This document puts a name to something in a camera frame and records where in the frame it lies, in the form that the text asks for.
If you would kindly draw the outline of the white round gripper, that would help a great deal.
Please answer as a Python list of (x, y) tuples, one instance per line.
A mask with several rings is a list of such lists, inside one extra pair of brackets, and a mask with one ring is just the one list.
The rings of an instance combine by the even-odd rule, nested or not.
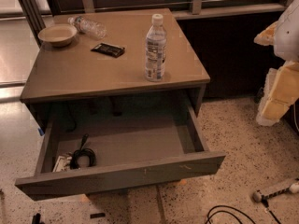
[(269, 69), (258, 107), (257, 123), (272, 126), (299, 99), (299, 63), (291, 62), (299, 61), (299, 0), (293, 0), (278, 22), (257, 34), (254, 42), (262, 46), (274, 45), (275, 55), (287, 61), (279, 69)]

